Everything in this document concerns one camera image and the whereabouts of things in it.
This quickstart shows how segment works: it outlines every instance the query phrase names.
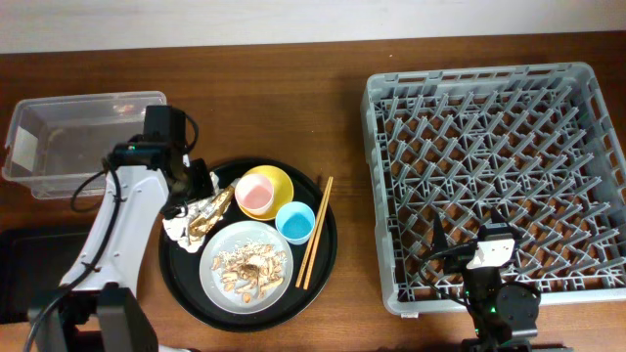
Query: cup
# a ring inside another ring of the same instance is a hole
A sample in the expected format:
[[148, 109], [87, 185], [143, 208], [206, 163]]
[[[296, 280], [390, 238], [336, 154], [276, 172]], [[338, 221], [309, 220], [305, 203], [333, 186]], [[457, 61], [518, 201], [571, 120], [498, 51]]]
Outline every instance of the cup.
[[298, 245], [309, 241], [314, 228], [315, 214], [303, 202], [289, 202], [276, 214], [276, 229], [291, 244]]
[[274, 186], [261, 174], [249, 174], [239, 180], [235, 199], [250, 214], [263, 215], [274, 202]]

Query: wooden table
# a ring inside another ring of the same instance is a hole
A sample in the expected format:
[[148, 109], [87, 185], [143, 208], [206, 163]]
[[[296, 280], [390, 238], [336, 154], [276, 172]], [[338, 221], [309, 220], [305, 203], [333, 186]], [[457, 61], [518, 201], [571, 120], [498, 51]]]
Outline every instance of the wooden table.
[[[186, 313], [161, 278], [155, 227], [138, 294], [163, 344], [202, 351], [455, 350], [441, 345], [473, 336], [468, 314], [403, 320], [382, 306], [359, 112], [367, 78], [388, 71], [587, 62], [626, 143], [625, 55], [623, 32], [5, 55], [0, 56], [0, 132], [21, 99], [159, 90], [199, 122], [193, 157], [216, 164], [266, 156], [314, 180], [335, 176], [335, 270], [308, 309], [268, 331], [224, 332]], [[26, 188], [0, 181], [0, 231], [86, 224], [93, 218], [71, 213], [67, 201], [35, 200]], [[626, 302], [542, 307], [538, 326], [536, 343], [620, 351], [626, 345]], [[3, 349], [21, 348], [27, 330], [27, 324], [1, 326]]]

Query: white wall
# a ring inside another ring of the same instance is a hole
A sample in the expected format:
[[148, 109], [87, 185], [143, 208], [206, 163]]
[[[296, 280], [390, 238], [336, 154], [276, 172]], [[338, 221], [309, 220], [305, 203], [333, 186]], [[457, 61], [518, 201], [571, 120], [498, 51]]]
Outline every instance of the white wall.
[[626, 0], [0, 0], [0, 53], [626, 29]]

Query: light blue cup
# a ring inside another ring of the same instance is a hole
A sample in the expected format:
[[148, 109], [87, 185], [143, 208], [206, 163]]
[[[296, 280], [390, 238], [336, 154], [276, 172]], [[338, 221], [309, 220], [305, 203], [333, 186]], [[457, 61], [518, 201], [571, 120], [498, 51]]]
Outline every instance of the light blue cup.
[[315, 214], [303, 202], [289, 202], [276, 214], [276, 229], [291, 244], [299, 245], [309, 241], [314, 227]]

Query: wooden chopstick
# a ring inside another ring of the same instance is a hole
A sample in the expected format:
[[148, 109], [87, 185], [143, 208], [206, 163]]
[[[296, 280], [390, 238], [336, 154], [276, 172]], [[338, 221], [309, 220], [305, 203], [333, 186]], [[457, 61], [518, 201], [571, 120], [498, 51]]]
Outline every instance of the wooden chopstick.
[[322, 196], [322, 202], [320, 203], [320, 208], [317, 210], [317, 216], [315, 217], [315, 227], [313, 228], [313, 235], [309, 239], [309, 243], [306, 245], [306, 251], [304, 252], [304, 258], [302, 258], [302, 264], [300, 265], [300, 272], [297, 275], [297, 280], [295, 281], [295, 286], [300, 287], [300, 283], [302, 282], [302, 277], [304, 277], [304, 271], [306, 270], [306, 263], [309, 258], [309, 254], [311, 253], [311, 247], [313, 247], [313, 240], [315, 238], [315, 234], [317, 233], [318, 225], [320, 224], [320, 216], [322, 214], [322, 204], [327, 201], [329, 194], [331, 193], [331, 183], [333, 177], [329, 177], [329, 181], [326, 183], [326, 189], [324, 190], [324, 195]]
[[324, 217], [326, 216], [326, 209], [329, 206], [329, 198], [331, 197], [331, 187], [333, 186], [333, 176], [329, 177], [329, 184], [327, 185], [328, 194], [326, 195], [326, 201], [322, 199], [322, 215], [319, 219], [319, 224], [316, 230], [316, 236], [313, 243], [313, 250], [311, 251], [311, 258], [309, 260], [309, 268], [306, 271], [306, 279], [304, 280], [304, 289], [309, 288], [309, 280], [311, 279], [311, 273], [313, 272], [313, 265], [315, 264], [315, 254], [317, 254], [317, 244], [320, 242], [320, 237], [322, 236], [322, 229], [324, 228]]

